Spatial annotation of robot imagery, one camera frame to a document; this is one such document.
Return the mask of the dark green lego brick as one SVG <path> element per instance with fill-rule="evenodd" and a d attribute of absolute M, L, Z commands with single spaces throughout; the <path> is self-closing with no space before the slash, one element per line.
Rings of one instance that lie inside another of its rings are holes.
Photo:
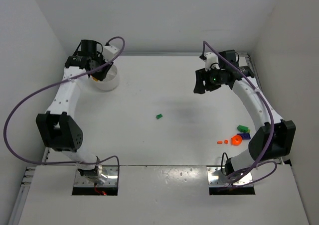
<path fill-rule="evenodd" d="M 243 125 L 238 125 L 238 126 L 237 126 L 237 130 L 238 130 L 240 133 L 250 133 L 249 127 L 246 127 L 246 126 L 243 126 Z"/>

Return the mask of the orange round lego piece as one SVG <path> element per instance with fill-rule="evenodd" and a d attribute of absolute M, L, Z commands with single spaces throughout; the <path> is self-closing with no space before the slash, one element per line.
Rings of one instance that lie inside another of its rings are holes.
<path fill-rule="evenodd" d="M 242 143 L 243 138 L 240 135 L 235 135 L 231 138 L 231 144 L 238 146 Z"/>

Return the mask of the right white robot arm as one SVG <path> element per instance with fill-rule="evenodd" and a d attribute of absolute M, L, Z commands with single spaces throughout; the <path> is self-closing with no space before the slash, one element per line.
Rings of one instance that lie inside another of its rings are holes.
<path fill-rule="evenodd" d="M 205 67 L 195 72 L 194 93 L 204 94 L 223 85 L 229 86 L 242 101 L 256 130 L 248 149 L 226 160 L 223 171 L 229 178 L 228 182 L 235 182 L 240 173 L 253 165 L 289 155 L 296 125 L 292 120 L 284 120 L 273 109 L 260 91 L 252 70 L 239 65 L 237 52 L 228 50 L 218 55 L 203 52 L 200 58 L 205 62 Z"/>

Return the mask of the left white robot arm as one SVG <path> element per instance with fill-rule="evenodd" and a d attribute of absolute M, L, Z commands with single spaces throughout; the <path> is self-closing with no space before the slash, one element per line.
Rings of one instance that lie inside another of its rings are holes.
<path fill-rule="evenodd" d="M 100 43 L 94 40 L 81 40 L 73 55 L 64 66 L 63 79 L 57 94 L 45 113 L 36 117 L 36 124 L 43 143 L 56 152 L 61 152 L 77 164 L 81 176 L 94 183 L 102 179 L 102 166 L 99 158 L 83 145 L 84 135 L 74 120 L 75 109 L 81 93 L 81 85 L 89 76 L 74 79 L 74 76 L 93 70 L 112 59 L 118 48 L 106 44 L 99 51 Z"/>

